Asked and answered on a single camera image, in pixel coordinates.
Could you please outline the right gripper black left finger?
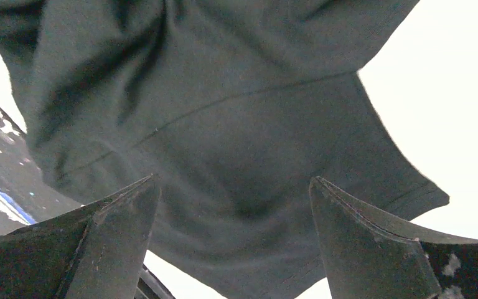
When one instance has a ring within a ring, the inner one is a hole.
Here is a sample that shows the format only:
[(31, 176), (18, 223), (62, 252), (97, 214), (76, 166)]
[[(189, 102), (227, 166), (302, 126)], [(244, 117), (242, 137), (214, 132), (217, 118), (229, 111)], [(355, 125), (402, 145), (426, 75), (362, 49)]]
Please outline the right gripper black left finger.
[(146, 177), (0, 235), (0, 298), (154, 298), (141, 275), (160, 196)]

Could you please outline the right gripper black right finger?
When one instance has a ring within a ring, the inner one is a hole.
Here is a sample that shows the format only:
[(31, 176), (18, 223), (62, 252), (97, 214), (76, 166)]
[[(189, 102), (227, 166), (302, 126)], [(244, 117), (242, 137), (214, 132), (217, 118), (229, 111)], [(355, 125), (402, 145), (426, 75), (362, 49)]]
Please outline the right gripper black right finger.
[(309, 186), (333, 298), (478, 298), (478, 240), (427, 229), (327, 180)]

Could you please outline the black floral print t-shirt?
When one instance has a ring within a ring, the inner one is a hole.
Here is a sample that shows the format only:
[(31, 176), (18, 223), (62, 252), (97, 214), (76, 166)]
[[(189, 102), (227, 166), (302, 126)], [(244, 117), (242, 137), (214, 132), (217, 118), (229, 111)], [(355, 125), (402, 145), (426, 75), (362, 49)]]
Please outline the black floral print t-shirt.
[(357, 72), (415, 1), (0, 1), (0, 55), (46, 185), (82, 204), (155, 174), (149, 249), (226, 298), (324, 278), (321, 176), (406, 220), (449, 196)]

